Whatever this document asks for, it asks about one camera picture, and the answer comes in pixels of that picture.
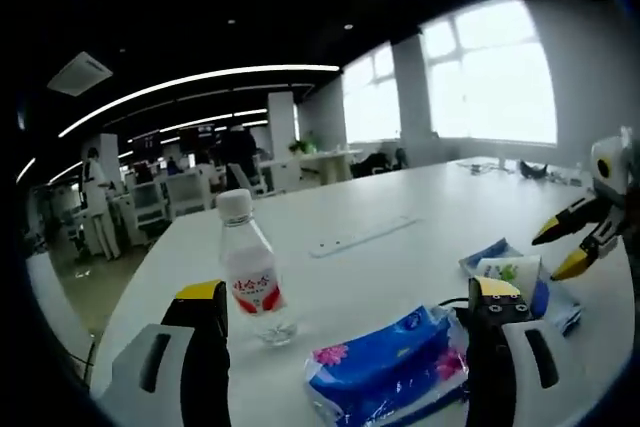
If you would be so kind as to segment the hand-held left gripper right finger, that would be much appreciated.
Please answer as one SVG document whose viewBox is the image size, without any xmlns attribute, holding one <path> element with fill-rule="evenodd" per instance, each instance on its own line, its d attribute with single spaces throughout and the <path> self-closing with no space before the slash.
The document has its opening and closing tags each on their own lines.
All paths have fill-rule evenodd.
<svg viewBox="0 0 640 427">
<path fill-rule="evenodd" d="M 468 426 L 576 426 L 588 415 L 584 369 L 516 287 L 470 278 L 467 331 Z"/>
</svg>

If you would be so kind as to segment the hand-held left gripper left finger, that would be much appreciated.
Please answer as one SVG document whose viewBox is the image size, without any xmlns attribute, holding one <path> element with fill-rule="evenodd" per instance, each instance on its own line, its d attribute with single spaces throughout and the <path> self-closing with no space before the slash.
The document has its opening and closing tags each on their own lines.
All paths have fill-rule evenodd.
<svg viewBox="0 0 640 427">
<path fill-rule="evenodd" d="M 226 284 L 179 291 L 112 362 L 98 398 L 115 426 L 229 426 Z"/>
</svg>

